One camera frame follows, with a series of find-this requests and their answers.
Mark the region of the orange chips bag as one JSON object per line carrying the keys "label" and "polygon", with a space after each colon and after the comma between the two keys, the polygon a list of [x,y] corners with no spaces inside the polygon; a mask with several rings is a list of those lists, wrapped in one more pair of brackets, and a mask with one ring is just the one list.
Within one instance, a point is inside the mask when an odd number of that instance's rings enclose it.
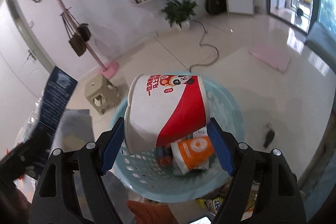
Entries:
{"label": "orange chips bag", "polygon": [[134,214],[135,223],[172,224],[178,223],[170,208],[163,203],[129,200],[127,206]]}

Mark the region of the orange white paper cup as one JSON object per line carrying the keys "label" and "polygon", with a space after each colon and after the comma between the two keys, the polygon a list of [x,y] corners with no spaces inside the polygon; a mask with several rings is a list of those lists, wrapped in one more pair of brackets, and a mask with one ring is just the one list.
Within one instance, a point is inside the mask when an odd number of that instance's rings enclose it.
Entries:
{"label": "orange white paper cup", "polygon": [[171,150],[182,174],[203,165],[215,153],[207,136],[171,143]]}

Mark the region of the dark blue leaflet box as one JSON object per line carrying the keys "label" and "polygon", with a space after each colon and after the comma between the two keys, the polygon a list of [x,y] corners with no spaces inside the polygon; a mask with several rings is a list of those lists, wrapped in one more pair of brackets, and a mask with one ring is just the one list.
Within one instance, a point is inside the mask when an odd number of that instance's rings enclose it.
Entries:
{"label": "dark blue leaflet box", "polygon": [[38,127],[54,135],[77,81],[59,67],[54,67],[39,102]]}

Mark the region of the red white noodle cup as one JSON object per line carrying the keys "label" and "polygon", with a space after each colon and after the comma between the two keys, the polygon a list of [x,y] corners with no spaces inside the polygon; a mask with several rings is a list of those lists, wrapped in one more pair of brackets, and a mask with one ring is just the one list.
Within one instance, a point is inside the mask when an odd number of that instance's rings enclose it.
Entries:
{"label": "red white noodle cup", "polygon": [[208,125],[210,107],[197,75],[138,75],[127,97],[125,143],[131,155],[173,143]]}

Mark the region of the yellow snack wrapper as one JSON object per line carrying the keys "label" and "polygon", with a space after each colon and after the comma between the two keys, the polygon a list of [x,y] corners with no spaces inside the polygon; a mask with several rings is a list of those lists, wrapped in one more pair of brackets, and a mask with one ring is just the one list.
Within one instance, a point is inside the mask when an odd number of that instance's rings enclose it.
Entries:
{"label": "yellow snack wrapper", "polygon": [[[251,193],[248,198],[248,202],[244,212],[253,211],[256,203],[257,194]],[[203,209],[207,209],[213,216],[217,214],[224,201],[224,196],[218,196],[215,198],[197,198],[196,203]]]}

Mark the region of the pastel scale pattern rug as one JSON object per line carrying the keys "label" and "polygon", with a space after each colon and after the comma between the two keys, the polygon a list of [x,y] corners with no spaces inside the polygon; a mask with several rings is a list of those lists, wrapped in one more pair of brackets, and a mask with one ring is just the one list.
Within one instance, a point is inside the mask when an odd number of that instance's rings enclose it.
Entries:
{"label": "pastel scale pattern rug", "polygon": [[[67,109],[56,130],[52,149],[61,148],[64,152],[74,151],[90,141],[94,141],[94,134],[89,110]],[[128,194],[123,184],[112,172],[108,172],[102,179],[123,223],[133,223],[134,214],[127,207]],[[81,212],[84,218],[92,220],[78,172],[74,174],[74,181]],[[26,197],[27,202],[31,203],[37,180],[25,175],[21,180],[16,180],[15,184]]]}

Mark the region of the clear plastic bottle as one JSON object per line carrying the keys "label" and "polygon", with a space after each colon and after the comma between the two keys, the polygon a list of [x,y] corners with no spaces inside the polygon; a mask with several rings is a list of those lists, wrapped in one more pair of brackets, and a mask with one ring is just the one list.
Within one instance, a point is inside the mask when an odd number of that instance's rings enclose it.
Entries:
{"label": "clear plastic bottle", "polygon": [[33,111],[30,113],[28,118],[25,120],[23,126],[20,128],[14,142],[14,147],[18,146],[21,143],[25,143],[29,140],[33,134],[34,128],[38,125],[42,100],[44,96],[44,91],[41,92],[39,99],[35,102]]}

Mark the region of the beige plastic stool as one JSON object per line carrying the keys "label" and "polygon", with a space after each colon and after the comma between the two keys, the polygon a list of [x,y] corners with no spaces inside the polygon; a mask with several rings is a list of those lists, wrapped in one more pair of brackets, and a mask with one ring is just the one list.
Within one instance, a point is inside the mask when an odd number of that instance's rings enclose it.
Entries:
{"label": "beige plastic stool", "polygon": [[103,115],[109,108],[117,106],[121,102],[118,87],[101,74],[86,83],[84,96],[100,115]]}

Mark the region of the pink coat rack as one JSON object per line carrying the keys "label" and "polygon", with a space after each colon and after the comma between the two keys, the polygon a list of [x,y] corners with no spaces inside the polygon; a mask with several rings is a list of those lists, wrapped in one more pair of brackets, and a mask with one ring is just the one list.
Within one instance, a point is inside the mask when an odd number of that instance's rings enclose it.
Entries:
{"label": "pink coat rack", "polygon": [[83,55],[86,51],[90,53],[90,55],[94,58],[96,63],[100,67],[100,74],[105,76],[108,79],[111,79],[119,69],[119,63],[116,61],[111,61],[107,65],[105,65],[93,48],[89,45],[88,41],[92,38],[92,34],[89,31],[88,24],[79,23],[75,17],[71,14],[70,9],[66,8],[64,2],[62,0],[56,0],[58,5],[60,6],[62,13],[60,16],[62,17],[64,27],[66,28],[66,32],[70,38],[70,45],[72,49]]}

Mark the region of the pink floor mat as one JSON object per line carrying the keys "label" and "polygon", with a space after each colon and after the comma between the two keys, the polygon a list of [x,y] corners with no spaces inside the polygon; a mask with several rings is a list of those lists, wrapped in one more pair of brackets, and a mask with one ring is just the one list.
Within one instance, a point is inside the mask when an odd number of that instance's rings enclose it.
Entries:
{"label": "pink floor mat", "polygon": [[290,55],[278,47],[268,43],[256,43],[249,49],[249,53],[276,71],[285,73],[288,70]]}

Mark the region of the brown tote bag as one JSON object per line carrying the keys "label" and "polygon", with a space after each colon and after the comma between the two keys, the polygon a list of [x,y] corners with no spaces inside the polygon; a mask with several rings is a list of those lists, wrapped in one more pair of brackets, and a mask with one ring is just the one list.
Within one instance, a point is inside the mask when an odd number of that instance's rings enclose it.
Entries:
{"label": "brown tote bag", "polygon": [[71,46],[71,48],[74,50],[74,52],[78,57],[82,56],[86,52],[87,48],[85,42],[83,41],[83,39],[79,34],[79,31],[76,27],[74,20],[68,14],[68,10],[63,12],[60,16],[62,17],[63,24],[69,38],[68,40],[69,45]]}

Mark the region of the white door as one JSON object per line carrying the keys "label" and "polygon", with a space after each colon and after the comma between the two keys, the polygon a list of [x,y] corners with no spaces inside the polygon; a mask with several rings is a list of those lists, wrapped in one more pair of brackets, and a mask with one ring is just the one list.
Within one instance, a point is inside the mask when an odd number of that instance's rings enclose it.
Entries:
{"label": "white door", "polygon": [[1,4],[1,56],[20,82],[39,97],[54,65],[40,49],[17,0]]}

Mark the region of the grey sofa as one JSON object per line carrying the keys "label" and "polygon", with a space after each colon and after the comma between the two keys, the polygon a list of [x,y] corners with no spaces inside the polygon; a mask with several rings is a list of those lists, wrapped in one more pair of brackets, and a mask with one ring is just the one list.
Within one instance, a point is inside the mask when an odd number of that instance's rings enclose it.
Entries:
{"label": "grey sofa", "polygon": [[324,25],[315,22],[309,31],[305,45],[316,53],[335,72],[336,45],[333,35]]}

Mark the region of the black small bag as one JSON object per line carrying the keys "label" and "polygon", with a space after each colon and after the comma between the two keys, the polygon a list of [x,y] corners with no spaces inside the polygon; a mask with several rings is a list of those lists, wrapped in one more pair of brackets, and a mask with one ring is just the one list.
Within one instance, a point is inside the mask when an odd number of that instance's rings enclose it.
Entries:
{"label": "black small bag", "polygon": [[81,36],[81,38],[83,39],[84,42],[88,42],[92,36],[88,26],[88,23],[79,23],[75,17],[70,13],[70,11],[68,11],[68,14],[71,16],[71,18],[74,20],[76,27],[79,31],[79,34]]}

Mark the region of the potted green plant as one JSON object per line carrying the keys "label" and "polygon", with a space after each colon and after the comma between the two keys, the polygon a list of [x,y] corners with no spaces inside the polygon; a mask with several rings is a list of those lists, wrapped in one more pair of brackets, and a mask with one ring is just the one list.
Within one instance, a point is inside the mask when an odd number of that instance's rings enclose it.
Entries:
{"label": "potted green plant", "polygon": [[161,13],[170,27],[177,25],[182,28],[182,24],[196,15],[195,9],[198,4],[193,0],[166,0],[165,6]]}

